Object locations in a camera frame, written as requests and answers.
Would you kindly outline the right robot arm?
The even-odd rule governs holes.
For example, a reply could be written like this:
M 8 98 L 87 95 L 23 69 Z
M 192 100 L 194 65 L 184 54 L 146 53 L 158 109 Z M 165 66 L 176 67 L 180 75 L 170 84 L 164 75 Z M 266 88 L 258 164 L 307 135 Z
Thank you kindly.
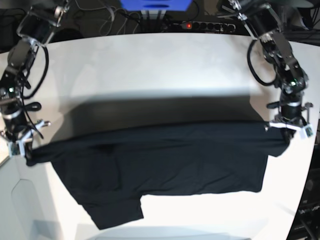
M 20 40 L 9 51 L 7 67 L 0 79 L 0 115 L 5 126 L 0 137 L 6 142 L 10 157 L 22 156 L 30 159 L 34 135 L 39 134 L 41 128 L 50 125 L 49 121 L 42 119 L 33 122 L 28 113 L 40 111 L 42 106 L 37 101 L 29 104 L 25 104 L 25 101 L 37 93 L 47 75 L 47 45 L 60 27 L 70 4 L 69 0 L 62 0 L 57 4 L 34 4 L 16 30 Z M 32 93 L 25 96 L 24 90 L 31 88 L 28 78 L 39 49 L 44 51 L 44 71 Z

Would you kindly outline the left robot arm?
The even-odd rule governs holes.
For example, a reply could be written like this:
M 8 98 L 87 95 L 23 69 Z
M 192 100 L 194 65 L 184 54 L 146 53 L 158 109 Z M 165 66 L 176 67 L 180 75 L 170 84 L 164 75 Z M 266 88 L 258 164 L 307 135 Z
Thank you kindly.
M 231 0 L 229 4 L 234 11 L 223 17 L 239 19 L 252 37 L 246 55 L 251 74 L 261 85 L 280 89 L 279 100 L 266 106 L 270 110 L 277 109 L 278 113 L 267 123 L 265 130 L 281 129 L 287 141 L 296 132 L 300 133 L 301 138 L 312 137 L 314 130 L 310 118 L 303 117 L 303 112 L 308 113 L 313 107 L 310 102 L 303 103 L 309 77 L 294 57 L 283 33 L 280 17 L 266 0 Z M 273 66 L 275 78 L 271 82 L 264 82 L 254 71 L 251 51 L 256 42 L 262 46 L 264 59 Z

